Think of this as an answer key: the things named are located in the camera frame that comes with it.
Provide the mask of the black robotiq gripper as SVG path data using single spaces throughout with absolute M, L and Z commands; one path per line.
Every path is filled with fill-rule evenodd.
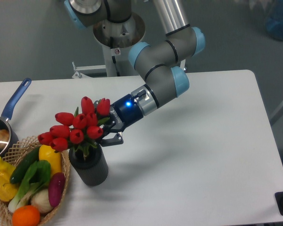
M 100 102 L 101 99 L 93 103 L 95 113 Z M 116 134 L 113 138 L 102 139 L 100 141 L 102 147 L 123 144 L 122 132 L 125 128 L 143 118 L 143 113 L 131 94 L 127 94 L 110 106 L 108 106 L 109 103 L 110 101 L 107 99 L 101 105 L 101 116 L 109 117 L 109 120 L 104 123 L 103 131 Z

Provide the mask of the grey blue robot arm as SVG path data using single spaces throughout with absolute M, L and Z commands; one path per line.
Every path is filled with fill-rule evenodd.
M 201 52 L 205 38 L 191 27 L 179 0 L 156 0 L 166 39 L 152 47 L 143 42 L 145 24 L 129 0 L 66 0 L 71 20 L 79 28 L 93 28 L 102 46 L 107 76 L 139 75 L 144 85 L 107 105 L 110 120 L 97 139 L 102 146 L 121 144 L 121 132 L 189 88 L 178 63 Z

